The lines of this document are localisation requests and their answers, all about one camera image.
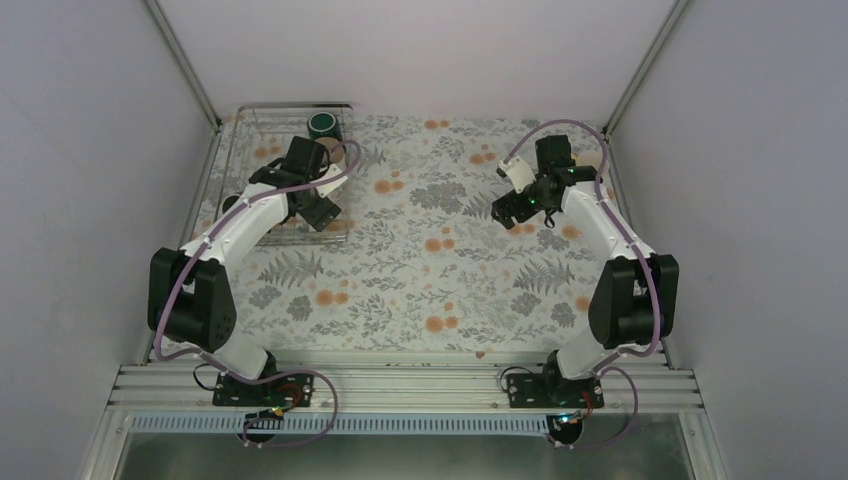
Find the yellow mug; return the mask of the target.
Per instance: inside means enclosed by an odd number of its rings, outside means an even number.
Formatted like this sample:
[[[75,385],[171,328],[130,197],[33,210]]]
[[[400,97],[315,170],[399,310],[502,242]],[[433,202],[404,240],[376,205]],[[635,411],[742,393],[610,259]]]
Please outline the yellow mug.
[[[597,175],[603,172],[603,154],[600,151],[584,150],[576,155],[576,169],[581,174]]]

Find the black mug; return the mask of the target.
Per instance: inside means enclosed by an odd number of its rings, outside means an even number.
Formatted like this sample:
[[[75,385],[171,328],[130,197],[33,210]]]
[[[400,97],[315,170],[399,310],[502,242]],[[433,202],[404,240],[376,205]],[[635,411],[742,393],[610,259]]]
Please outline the black mug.
[[[239,195],[230,195],[226,197],[220,205],[221,214],[225,214],[226,212],[228,212],[233,207],[233,205],[239,201],[239,198]]]

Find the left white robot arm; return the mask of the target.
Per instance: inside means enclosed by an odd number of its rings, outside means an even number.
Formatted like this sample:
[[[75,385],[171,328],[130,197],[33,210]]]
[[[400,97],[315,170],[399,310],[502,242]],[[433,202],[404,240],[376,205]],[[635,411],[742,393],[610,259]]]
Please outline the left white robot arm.
[[[316,231],[341,212],[329,195],[355,169],[362,149],[354,140],[328,148],[296,136],[287,153],[249,177],[245,189],[199,237],[178,249],[161,248],[150,263],[148,326],[162,362],[196,355],[239,381],[255,405],[278,391],[271,353],[237,329],[229,273],[276,225],[301,215]]]

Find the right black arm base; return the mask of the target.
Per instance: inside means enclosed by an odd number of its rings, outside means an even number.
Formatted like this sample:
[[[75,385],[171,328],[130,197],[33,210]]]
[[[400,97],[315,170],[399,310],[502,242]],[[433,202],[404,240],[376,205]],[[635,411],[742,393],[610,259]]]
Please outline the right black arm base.
[[[511,408],[595,409],[605,405],[598,379],[569,380],[551,365],[542,366],[538,372],[522,366],[507,367],[498,383]]]

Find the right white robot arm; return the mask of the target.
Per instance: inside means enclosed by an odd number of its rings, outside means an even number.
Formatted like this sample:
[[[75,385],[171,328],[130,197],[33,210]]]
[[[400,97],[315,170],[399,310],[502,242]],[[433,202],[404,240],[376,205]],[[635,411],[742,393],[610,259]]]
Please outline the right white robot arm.
[[[517,154],[497,173],[512,189],[492,204],[492,218],[507,229],[543,213],[566,214],[584,234],[603,268],[588,308],[588,325],[555,351],[541,384],[544,399],[565,407],[580,382],[619,357],[652,354],[673,327],[679,265],[645,243],[614,208],[593,165],[579,165],[565,135],[535,143],[536,163]]]

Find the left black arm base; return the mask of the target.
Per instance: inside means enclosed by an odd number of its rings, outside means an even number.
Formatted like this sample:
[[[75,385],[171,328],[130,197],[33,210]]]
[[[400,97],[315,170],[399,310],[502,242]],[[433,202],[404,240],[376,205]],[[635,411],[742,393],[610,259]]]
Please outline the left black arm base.
[[[217,407],[257,407],[290,409],[309,407],[315,377],[308,373],[288,374],[262,384],[247,384],[228,374],[218,375],[212,394]]]

